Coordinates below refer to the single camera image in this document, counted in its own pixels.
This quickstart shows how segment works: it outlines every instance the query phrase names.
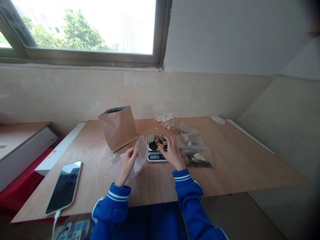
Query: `person's right hand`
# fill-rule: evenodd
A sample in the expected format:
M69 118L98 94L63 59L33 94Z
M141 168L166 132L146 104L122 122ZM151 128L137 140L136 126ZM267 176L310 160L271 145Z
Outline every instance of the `person's right hand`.
M185 169L186 166L180 160L179 149L177 149L177 146L172 136L170 136L170 138L166 137L166 140L168 142L168 151L165 152L162 147L158 147L159 151L162 153L165 159L175 167L177 171Z

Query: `power strip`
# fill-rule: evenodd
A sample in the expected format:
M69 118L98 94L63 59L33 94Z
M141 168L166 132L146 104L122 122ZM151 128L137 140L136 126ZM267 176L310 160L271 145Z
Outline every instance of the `power strip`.
M63 226L56 228L55 236L58 236L63 230ZM74 224L68 223L67 231L60 234L57 240L83 240L90 229L90 220L79 221Z

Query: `tiled wall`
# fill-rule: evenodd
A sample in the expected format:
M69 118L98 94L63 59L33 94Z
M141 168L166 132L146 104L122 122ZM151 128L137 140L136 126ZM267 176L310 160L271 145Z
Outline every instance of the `tiled wall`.
M0 79L0 122L52 121L64 136L77 123L125 105L136 119L168 113L234 119L274 77L2 67Z

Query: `white wall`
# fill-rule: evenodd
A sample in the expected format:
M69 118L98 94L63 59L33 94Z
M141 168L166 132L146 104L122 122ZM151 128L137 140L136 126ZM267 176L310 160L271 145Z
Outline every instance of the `white wall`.
M310 41L284 68L282 74L297 78L320 80L320 37Z
M305 0L173 0L165 71L274 75L312 26Z
M111 71L0 68L0 122L53 121L68 134L79 122L105 110L131 105L133 115L155 118L221 114L238 117L274 77Z
M236 120L312 181L310 185L250 192L288 240L306 239L315 207L320 182L319 110L320 82L281 77Z

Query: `window frame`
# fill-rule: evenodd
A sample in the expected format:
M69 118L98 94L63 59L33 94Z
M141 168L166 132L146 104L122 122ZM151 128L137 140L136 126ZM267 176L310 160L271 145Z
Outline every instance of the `window frame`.
M14 14L16 15L13 14L13 16L4 17L5 14L3 14L3 11L0 9L0 31L12 46L12 49L0 48L0 63L42 63L68 66L138 68L163 67L172 0L156 0L152 55L121 52L27 48L25 47L27 44L23 44L23 41L15 32L15 25L10 23L10 20L8 20L14 19L16 16L21 18L20 14L10 0L3 0L3 2L6 6L10 6L11 9L14 9ZM23 28L27 29L24 23L20 29L22 29L21 32L23 35L26 35L26 39L29 39L28 37L30 36L27 36L28 34L23 31Z

